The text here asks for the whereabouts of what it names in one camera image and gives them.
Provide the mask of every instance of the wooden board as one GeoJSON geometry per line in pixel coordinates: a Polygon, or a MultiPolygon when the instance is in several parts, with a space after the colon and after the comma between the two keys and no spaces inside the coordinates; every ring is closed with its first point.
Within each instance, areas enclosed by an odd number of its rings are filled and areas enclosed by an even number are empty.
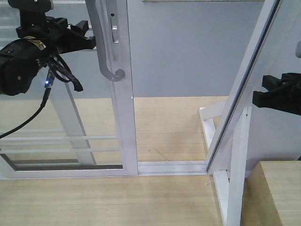
{"type": "Polygon", "coordinates": [[[221,226],[210,176],[0,181],[2,226],[221,226]]]}
{"type": "Polygon", "coordinates": [[[262,161],[248,183],[261,225],[300,225],[301,161],[262,161]]]}

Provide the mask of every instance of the black cable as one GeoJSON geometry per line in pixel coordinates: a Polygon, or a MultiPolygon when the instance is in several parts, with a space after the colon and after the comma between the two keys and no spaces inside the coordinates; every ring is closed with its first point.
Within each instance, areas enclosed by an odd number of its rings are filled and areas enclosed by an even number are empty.
{"type": "Polygon", "coordinates": [[[29,122],[31,122],[35,117],[37,117],[37,115],[42,111],[42,109],[45,107],[46,103],[47,103],[47,100],[48,100],[48,97],[49,97],[49,94],[50,94],[50,91],[51,91],[51,88],[46,88],[45,89],[45,92],[44,92],[44,96],[43,96],[43,100],[42,100],[42,103],[40,105],[40,107],[38,108],[38,110],[28,119],[26,120],[25,122],[23,122],[21,125],[17,126],[16,128],[6,132],[6,133],[3,133],[2,135],[0,135],[0,139],[18,131],[19,129],[21,129],[22,127],[24,127],[25,125],[27,125],[29,122]]]}

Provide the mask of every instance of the white post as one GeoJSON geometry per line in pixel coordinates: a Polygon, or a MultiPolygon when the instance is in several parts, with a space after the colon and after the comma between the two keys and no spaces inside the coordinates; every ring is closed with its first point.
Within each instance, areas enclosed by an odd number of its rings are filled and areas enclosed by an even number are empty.
{"type": "Polygon", "coordinates": [[[246,173],[251,107],[245,107],[233,132],[226,226],[239,226],[246,173]]]}
{"type": "Polygon", "coordinates": [[[228,200],[229,200],[229,180],[227,171],[220,170],[213,173],[217,200],[220,206],[222,225],[227,223],[228,200]]]}

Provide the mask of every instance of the white frame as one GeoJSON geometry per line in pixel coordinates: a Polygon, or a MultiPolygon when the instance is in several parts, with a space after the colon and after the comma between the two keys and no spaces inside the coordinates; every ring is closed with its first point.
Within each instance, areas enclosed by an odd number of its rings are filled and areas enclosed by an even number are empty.
{"type": "MultiPolygon", "coordinates": [[[[108,17],[106,7],[112,7],[113,1],[99,1],[99,5],[105,10],[104,16],[100,16],[103,33],[106,40],[108,68],[122,68],[126,76],[119,82],[111,82],[112,103],[117,124],[118,138],[121,146],[123,169],[85,169],[85,170],[35,170],[14,171],[12,167],[0,157],[0,173],[6,178],[67,178],[67,177],[103,177],[103,176],[133,176],[138,175],[138,162],[135,136],[134,100],[132,89],[132,72],[130,63],[129,34],[127,24],[127,1],[118,0],[114,5],[119,18],[119,36],[122,40],[120,51],[122,59],[114,61],[111,53],[112,38],[108,32],[108,17]]],[[[83,1],[54,1],[55,4],[83,4],[83,1]]]]}
{"type": "Polygon", "coordinates": [[[218,170],[225,170],[225,166],[222,164],[222,162],[225,162],[225,152],[223,153],[223,151],[225,149],[230,151],[229,145],[227,144],[229,143],[229,139],[233,134],[235,125],[238,122],[244,107],[250,104],[250,95],[253,93],[257,82],[257,78],[254,75],[248,77],[248,72],[251,73],[252,67],[254,66],[252,61],[255,60],[256,62],[256,57],[260,53],[262,44],[266,39],[266,34],[270,28],[269,22],[272,23],[270,20],[273,16],[273,10],[275,9],[276,4],[280,6],[281,2],[282,0],[265,0],[262,6],[257,24],[247,46],[246,53],[223,110],[220,123],[216,129],[208,155],[205,159],[208,174],[213,174],[213,172],[218,170]]]}

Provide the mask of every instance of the robotic arm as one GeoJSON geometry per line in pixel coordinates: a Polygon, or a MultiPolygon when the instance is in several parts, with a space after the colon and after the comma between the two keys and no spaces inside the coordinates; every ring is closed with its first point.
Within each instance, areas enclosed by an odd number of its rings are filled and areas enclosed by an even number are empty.
{"type": "Polygon", "coordinates": [[[38,71],[47,66],[60,81],[71,81],[75,91],[82,91],[80,82],[59,54],[96,46],[94,36],[85,37],[88,22],[69,25],[67,18],[45,16],[53,9],[52,0],[8,0],[8,3],[20,10],[21,26],[16,28],[19,39],[0,50],[0,94],[26,93],[38,71]]]}

